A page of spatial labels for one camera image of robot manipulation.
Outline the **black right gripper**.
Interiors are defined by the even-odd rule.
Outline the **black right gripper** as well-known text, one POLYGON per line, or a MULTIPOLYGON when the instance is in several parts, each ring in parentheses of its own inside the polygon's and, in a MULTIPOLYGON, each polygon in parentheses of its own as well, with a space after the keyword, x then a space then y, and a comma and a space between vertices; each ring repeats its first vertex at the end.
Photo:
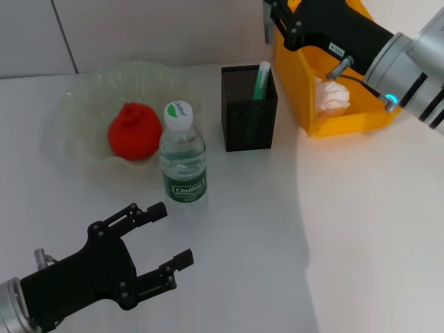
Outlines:
POLYGON ((301 1, 295 10, 287 1, 264 0, 262 5, 266 37, 277 27, 289 51, 315 46, 337 60, 350 56, 351 69, 361 75, 393 37, 345 1, 301 1))

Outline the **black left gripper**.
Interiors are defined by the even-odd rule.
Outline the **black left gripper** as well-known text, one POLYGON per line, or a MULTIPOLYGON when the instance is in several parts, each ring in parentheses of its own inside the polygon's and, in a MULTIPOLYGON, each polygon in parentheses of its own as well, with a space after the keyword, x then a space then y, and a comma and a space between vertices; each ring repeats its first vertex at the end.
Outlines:
POLYGON ((75 254, 21 280, 31 320, 50 332, 56 323, 100 300, 115 301, 123 310, 177 288, 174 273, 194 264, 191 249, 157 269, 136 277, 122 236, 167 216, 163 202, 145 211, 131 203, 88 227, 87 242, 75 254))

